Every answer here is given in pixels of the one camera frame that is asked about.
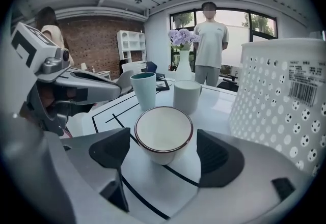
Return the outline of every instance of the window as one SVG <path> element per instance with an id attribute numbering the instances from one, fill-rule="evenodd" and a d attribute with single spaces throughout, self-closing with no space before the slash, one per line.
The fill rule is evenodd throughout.
<path id="1" fill-rule="evenodd" d="M 216 18 L 218 22 L 227 26 L 229 31 L 228 48 L 222 52 L 221 75 L 231 73 L 232 67 L 239 67 L 241 63 L 242 44 L 277 38 L 276 18 L 266 16 L 250 10 L 240 9 L 217 9 Z M 206 20 L 202 10 L 181 12 L 170 15 L 171 29 L 186 28 L 193 32 L 198 23 Z M 171 47 L 171 63 L 174 69 L 180 61 L 178 49 Z M 195 71 L 196 51 L 192 46 L 189 53 L 189 63 L 192 71 Z"/>

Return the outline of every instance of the white shelf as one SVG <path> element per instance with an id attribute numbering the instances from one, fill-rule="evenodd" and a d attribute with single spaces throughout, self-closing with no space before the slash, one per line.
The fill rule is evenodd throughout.
<path id="1" fill-rule="evenodd" d="M 133 31 L 119 31 L 117 33 L 119 56 L 121 60 L 132 62 L 131 51 L 142 52 L 142 62 L 146 61 L 145 34 Z"/>

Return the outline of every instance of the white bowl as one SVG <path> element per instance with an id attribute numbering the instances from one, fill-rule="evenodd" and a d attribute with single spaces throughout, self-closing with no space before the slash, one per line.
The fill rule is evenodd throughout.
<path id="1" fill-rule="evenodd" d="M 134 126 L 140 147 L 152 161 L 161 165 L 180 157 L 193 131 L 189 116 L 169 106 L 147 110 L 139 116 Z"/>

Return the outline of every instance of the barcode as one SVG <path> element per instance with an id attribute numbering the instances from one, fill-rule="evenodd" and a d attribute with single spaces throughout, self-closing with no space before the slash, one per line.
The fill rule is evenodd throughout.
<path id="1" fill-rule="evenodd" d="M 297 99 L 308 106 L 314 104 L 316 93 L 317 87 L 299 82 L 291 82 L 289 97 Z"/>

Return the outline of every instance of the brick wall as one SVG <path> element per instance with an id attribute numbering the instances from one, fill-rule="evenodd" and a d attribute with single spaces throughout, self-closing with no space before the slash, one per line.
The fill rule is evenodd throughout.
<path id="1" fill-rule="evenodd" d="M 86 63 L 89 71 L 110 71 L 111 79 L 119 77 L 117 32 L 144 32 L 142 22 L 115 17 L 79 17 L 60 20 L 75 67 Z M 141 51 L 132 52 L 132 60 L 142 60 Z"/>

